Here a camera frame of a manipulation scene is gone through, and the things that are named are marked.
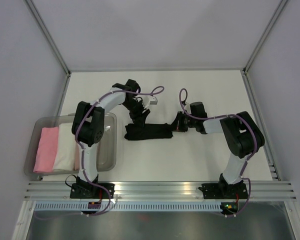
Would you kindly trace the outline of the black t-shirt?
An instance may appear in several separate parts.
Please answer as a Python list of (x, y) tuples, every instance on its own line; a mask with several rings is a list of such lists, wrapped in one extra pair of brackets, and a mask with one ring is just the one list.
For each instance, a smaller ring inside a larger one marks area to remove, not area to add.
[(167, 123), (145, 123), (143, 126), (139, 126), (134, 123), (129, 123), (125, 126), (125, 129), (126, 134), (124, 135), (124, 138), (128, 141), (171, 139), (173, 137), (173, 131), (171, 129), (171, 126)]

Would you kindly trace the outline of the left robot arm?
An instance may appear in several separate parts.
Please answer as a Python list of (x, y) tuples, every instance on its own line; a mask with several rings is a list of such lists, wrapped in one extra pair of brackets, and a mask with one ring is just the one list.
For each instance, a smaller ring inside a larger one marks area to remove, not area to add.
[(71, 132), (79, 147), (79, 173), (71, 186), (71, 199), (111, 199), (113, 184), (98, 183), (97, 158), (99, 142), (105, 131), (105, 115), (118, 105), (128, 111), (132, 122), (143, 127), (150, 110), (142, 100), (137, 99), (141, 87), (132, 79), (126, 84), (116, 83), (109, 92), (94, 103), (81, 101), (78, 103)]

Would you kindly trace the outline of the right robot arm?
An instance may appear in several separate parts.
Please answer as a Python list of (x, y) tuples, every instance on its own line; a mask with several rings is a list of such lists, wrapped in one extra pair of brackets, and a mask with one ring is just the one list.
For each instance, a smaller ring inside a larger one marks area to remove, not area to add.
[(229, 198), (245, 186), (242, 175), (250, 158), (264, 146), (264, 135), (247, 111), (208, 117), (202, 102), (193, 102), (189, 107), (190, 112), (183, 109), (177, 113), (171, 124), (172, 130), (187, 132), (193, 128), (202, 135), (224, 135), (230, 157), (220, 174), (216, 190)]

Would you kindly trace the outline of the clear plastic bin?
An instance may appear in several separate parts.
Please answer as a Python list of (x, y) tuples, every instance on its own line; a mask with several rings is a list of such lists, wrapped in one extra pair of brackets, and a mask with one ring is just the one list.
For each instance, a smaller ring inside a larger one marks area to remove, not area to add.
[[(34, 125), (23, 171), (33, 179), (39, 176), (76, 174), (79, 146), (71, 133), (74, 115), (43, 117)], [(117, 117), (107, 113), (104, 134), (97, 146), (99, 172), (112, 170), (117, 160)]]

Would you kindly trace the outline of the light pink rolled t-shirt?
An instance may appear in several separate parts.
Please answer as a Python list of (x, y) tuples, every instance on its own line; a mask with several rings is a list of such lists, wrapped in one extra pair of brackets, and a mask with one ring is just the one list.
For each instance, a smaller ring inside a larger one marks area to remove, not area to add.
[(74, 153), (74, 170), (78, 171), (80, 169), (80, 150), (78, 145), (75, 147), (75, 153)]

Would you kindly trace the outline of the white rolled t-shirt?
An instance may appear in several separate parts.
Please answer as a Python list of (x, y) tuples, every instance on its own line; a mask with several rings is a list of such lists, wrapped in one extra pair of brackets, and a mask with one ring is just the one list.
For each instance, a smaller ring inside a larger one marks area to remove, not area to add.
[(76, 145), (75, 136), (72, 133), (72, 123), (60, 124), (53, 172), (74, 171)]

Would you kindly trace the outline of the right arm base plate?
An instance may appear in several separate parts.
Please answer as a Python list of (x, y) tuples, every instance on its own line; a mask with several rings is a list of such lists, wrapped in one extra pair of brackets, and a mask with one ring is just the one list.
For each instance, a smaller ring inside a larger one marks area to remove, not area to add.
[(221, 183), (203, 183), (198, 187), (205, 200), (246, 200), (248, 190), (245, 183), (226, 184)]

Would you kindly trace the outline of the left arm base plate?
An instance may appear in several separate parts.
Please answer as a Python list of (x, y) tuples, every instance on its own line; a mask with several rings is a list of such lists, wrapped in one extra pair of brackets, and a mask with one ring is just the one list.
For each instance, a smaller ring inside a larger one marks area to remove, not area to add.
[(73, 183), (71, 186), (71, 199), (109, 199), (109, 195), (103, 188), (91, 184), (80, 185)]

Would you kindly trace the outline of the left aluminium frame post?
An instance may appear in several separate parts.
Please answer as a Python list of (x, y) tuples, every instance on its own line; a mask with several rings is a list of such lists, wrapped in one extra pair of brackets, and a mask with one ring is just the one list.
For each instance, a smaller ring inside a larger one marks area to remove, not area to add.
[(64, 58), (62, 57), (61, 52), (59, 51), (52, 35), (50, 34), (39, 10), (37, 9), (35, 3), (33, 0), (24, 0), (23, 1), (27, 7), (27, 9), (29, 10), (30, 14), (32, 15), (35, 23), (37, 24), (39, 30), (41, 31), (43, 37), (45, 38), (47, 44), (49, 45), (53, 55), (55, 56), (57, 62), (59, 63), (60, 67), (62, 68), (62, 70), (64, 71), (64, 73), (66, 74), (66, 76), (70, 76), (71, 71), (68, 68)]

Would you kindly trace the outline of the aluminium frame post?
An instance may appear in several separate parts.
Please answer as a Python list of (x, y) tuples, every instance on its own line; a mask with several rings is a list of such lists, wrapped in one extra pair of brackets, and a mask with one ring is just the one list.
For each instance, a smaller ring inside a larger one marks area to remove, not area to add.
[(284, 12), (286, 6), (289, 4), (289, 0), (280, 0), (277, 7), (275, 8), (273, 14), (271, 15), (270, 20), (268, 21), (265, 29), (263, 30), (259, 40), (257, 41), (250, 57), (248, 58), (245, 66), (242, 69), (242, 74), (246, 75), (249, 69), (252, 67), (256, 57), (258, 56), (260, 50), (262, 49), (263, 45), (265, 44), (267, 38), (271, 34), (272, 30), (274, 29), (276, 23), (278, 22), (279, 18), (281, 17), (282, 13)]
[(37, 24), (39, 30), (41, 31), (43, 37), (45, 38), (47, 44), (49, 45), (53, 55), (55, 56), (57, 62), (59, 63), (60, 67), (62, 68), (62, 70), (64, 71), (64, 73), (66, 74), (66, 76), (70, 76), (71, 71), (68, 68), (64, 58), (62, 57), (61, 52), (59, 51), (52, 35), (50, 34), (39, 10), (37, 9), (35, 3), (33, 0), (24, 0), (23, 1), (27, 7), (27, 9), (29, 10), (30, 14), (32, 15), (35, 23)]

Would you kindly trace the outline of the aluminium mounting rail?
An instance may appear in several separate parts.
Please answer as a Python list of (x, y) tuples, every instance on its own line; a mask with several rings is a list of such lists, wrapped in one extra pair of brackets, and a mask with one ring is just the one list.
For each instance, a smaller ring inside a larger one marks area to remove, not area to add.
[[(199, 181), (114, 181), (114, 198), (123, 202), (203, 202)], [(62, 181), (31, 181), (24, 200), (69, 201), (71, 189)], [(252, 181), (252, 202), (296, 201), (288, 181)]]

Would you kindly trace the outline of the right aluminium frame post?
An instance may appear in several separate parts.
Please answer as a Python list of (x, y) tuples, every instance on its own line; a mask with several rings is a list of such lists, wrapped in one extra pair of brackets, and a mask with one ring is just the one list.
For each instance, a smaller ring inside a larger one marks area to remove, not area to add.
[(256, 57), (258, 56), (260, 50), (262, 49), (263, 45), (265, 44), (267, 38), (271, 34), (272, 30), (274, 29), (276, 23), (278, 22), (279, 18), (281, 17), (282, 13), (284, 12), (286, 6), (289, 4), (289, 0), (280, 0), (277, 7), (275, 8), (273, 14), (271, 15), (270, 20), (268, 21), (265, 29), (263, 30), (259, 40), (257, 41), (250, 57), (248, 58), (245, 66), (242, 69), (242, 74), (246, 75), (249, 69), (252, 67)]

